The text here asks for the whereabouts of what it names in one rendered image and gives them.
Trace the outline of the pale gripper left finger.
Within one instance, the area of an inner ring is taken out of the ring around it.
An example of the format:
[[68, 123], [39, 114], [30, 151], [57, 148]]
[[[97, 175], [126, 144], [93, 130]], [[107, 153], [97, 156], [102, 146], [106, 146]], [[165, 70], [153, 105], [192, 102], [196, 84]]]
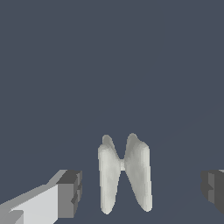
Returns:
[[45, 185], [0, 205], [0, 224], [54, 224], [73, 218], [82, 195], [82, 171], [59, 170]]

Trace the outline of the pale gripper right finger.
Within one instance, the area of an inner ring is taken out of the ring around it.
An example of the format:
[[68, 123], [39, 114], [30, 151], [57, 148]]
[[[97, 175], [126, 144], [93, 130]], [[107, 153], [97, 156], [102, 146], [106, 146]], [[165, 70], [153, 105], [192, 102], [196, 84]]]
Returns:
[[203, 196], [224, 214], [224, 170], [202, 171], [200, 178]]

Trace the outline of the white butterfly-shaped object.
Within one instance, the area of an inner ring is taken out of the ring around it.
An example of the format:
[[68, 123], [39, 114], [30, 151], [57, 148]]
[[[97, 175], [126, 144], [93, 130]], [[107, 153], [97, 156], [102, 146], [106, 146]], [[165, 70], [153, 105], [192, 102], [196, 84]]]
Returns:
[[104, 135], [98, 149], [98, 160], [101, 210], [105, 214], [109, 214], [116, 203], [121, 172], [126, 172], [139, 206], [145, 212], [152, 209], [150, 148], [145, 142], [131, 133], [127, 138], [124, 158], [120, 159], [112, 138]]

